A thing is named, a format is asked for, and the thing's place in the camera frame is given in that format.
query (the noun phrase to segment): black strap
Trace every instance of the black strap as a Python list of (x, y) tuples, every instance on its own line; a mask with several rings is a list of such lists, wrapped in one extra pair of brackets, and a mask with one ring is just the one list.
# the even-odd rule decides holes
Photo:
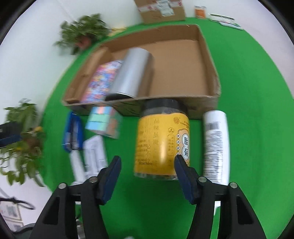
[(35, 206), (26, 202), (26, 201), (21, 201), (21, 200), (17, 200), (16, 198), (12, 197), (12, 198), (3, 198), (0, 197), (0, 202), (13, 202), (14, 204), (19, 204), (21, 207), (29, 209), (29, 210), (35, 210)]

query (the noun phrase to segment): green plant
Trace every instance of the green plant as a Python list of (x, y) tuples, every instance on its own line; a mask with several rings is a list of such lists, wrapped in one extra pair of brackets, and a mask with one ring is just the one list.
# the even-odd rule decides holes
[(62, 39), (55, 44), (61, 47), (73, 47), (73, 54), (75, 54), (79, 50), (78, 46), (83, 37), (88, 37), (91, 41), (100, 41), (105, 38), (109, 33), (105, 25), (105, 22), (100, 19), (100, 14), (82, 16), (71, 24), (65, 21), (60, 26)]
[[(0, 173), (6, 175), (8, 182), (12, 185), (14, 182), (23, 184), (25, 174), (35, 180), (43, 187), (37, 178), (40, 168), (40, 157), (42, 155), (42, 145), (44, 132), (41, 126), (35, 127), (37, 111), (35, 104), (29, 104), (28, 100), (20, 101), (18, 107), (8, 107), (6, 122), (18, 122), (22, 126), (21, 140), (0, 149)], [(15, 171), (6, 171), (14, 159)]]

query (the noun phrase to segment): white wall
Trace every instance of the white wall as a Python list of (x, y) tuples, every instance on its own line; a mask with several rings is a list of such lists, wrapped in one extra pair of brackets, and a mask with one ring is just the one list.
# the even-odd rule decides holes
[[(236, 18), (267, 51), (294, 93), (294, 46), (276, 18), (258, 0), (183, 0), (186, 15), (194, 16), (194, 5), (206, 6), (209, 13)], [(52, 46), (59, 39), (59, 25), (82, 15), (101, 13), (110, 27), (141, 22), (133, 0), (37, 0), (16, 21), (0, 45), (0, 109), (31, 99), (42, 111), (47, 98), (74, 57), (61, 55)], [(0, 123), (6, 112), (0, 110)], [(33, 203), (36, 211), (22, 209), (25, 224), (35, 222), (50, 191), (28, 180), (10, 187), (0, 176), (0, 187), (10, 196)]]

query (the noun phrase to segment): silver cylinder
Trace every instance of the silver cylinder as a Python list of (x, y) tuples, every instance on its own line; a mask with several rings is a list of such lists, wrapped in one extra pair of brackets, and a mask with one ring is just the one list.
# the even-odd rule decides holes
[(153, 56), (145, 49), (130, 48), (113, 80), (107, 100), (147, 96), (153, 71)]

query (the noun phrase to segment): green tabletop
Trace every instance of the green tabletop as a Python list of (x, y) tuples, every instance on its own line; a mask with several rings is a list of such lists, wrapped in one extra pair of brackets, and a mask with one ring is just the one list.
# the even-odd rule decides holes
[[(268, 239), (277, 238), (294, 213), (294, 104), (286, 83), (263, 48), (246, 32), (208, 20), (138, 25), (124, 33), (165, 24), (198, 24), (206, 38), (222, 86), (218, 109), (228, 117), (230, 181), (237, 182), (255, 210)], [(93, 47), (70, 66), (48, 100), (44, 182), (54, 191), (73, 179), (62, 137), (69, 110), (61, 98)], [(112, 199), (101, 206), (111, 239), (186, 238), (195, 206), (184, 199), (178, 181), (133, 176), (137, 117), (124, 117), (118, 140), (104, 138), (108, 161), (122, 158), (122, 170)], [(201, 174), (202, 122), (191, 120), (191, 166)], [(93, 133), (85, 130), (85, 139)], [(211, 238), (217, 237), (219, 209)]]

